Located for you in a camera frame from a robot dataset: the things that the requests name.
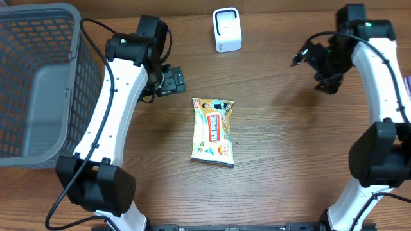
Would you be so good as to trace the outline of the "red purple pad pack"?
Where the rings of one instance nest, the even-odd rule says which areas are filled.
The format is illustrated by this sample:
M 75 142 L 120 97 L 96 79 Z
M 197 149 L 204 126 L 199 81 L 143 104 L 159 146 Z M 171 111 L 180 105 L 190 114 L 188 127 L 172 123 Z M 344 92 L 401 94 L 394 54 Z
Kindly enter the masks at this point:
M 404 82 L 405 82 L 405 87 L 406 87 L 406 90 L 407 90 L 407 94 L 408 94 L 409 98 L 411 98 L 411 76 L 407 76 L 404 79 Z

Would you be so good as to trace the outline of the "yellow snack packet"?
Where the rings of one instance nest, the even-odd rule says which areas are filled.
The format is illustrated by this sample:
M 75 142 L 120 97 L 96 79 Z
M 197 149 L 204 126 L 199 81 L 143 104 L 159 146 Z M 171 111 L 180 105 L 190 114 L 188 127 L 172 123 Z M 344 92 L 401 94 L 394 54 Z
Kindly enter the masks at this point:
M 231 117 L 234 101 L 193 98 L 194 131 L 190 159 L 234 166 Z

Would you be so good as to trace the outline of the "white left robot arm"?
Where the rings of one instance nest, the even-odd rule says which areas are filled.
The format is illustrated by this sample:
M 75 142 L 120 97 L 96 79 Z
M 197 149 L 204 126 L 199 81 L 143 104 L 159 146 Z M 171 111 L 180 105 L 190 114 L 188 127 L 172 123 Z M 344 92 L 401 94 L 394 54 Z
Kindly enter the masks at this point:
M 168 25 L 155 16 L 142 16 L 133 33 L 114 32 L 99 52 L 104 82 L 86 132 L 71 156 L 57 160 L 62 197 L 109 230 L 151 228 L 135 204 L 136 181 L 122 168 L 123 152 L 138 102 L 186 90 L 181 68 L 167 63 L 171 47 Z

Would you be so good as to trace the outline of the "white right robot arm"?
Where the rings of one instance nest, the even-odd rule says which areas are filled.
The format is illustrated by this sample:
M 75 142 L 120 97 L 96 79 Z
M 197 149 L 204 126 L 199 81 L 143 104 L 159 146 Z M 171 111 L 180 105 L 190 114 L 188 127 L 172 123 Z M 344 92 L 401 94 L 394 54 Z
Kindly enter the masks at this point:
M 338 200 L 314 223 L 287 230 L 374 230 L 365 219 L 384 197 L 410 179 L 410 88 L 401 75 L 396 34 L 388 20 L 369 20 L 363 4 L 335 15 L 328 46 L 308 38 L 292 60 L 315 70 L 316 90 L 335 94 L 344 74 L 360 74 L 370 113 L 369 128 L 349 150 L 351 178 Z

